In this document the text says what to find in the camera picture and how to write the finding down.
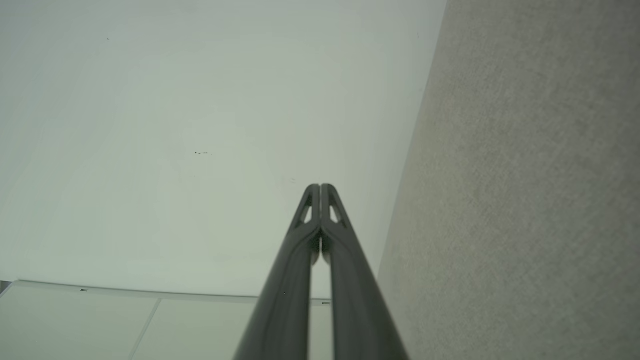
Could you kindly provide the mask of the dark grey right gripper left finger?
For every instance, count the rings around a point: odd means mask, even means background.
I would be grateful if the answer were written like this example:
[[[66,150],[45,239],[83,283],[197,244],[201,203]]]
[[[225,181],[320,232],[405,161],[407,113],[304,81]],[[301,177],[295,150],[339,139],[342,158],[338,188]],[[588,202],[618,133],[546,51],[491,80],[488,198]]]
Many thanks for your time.
[[[236,360],[306,360],[311,269],[319,250],[320,185],[308,186],[234,355]]]

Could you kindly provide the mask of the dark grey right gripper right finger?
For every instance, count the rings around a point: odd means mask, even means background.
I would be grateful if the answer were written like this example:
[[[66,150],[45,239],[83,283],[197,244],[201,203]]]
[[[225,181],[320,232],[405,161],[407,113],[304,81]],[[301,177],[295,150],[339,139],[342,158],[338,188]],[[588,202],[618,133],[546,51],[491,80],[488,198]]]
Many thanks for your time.
[[[339,192],[321,186],[323,256],[331,271],[336,360],[407,360],[409,355]]]

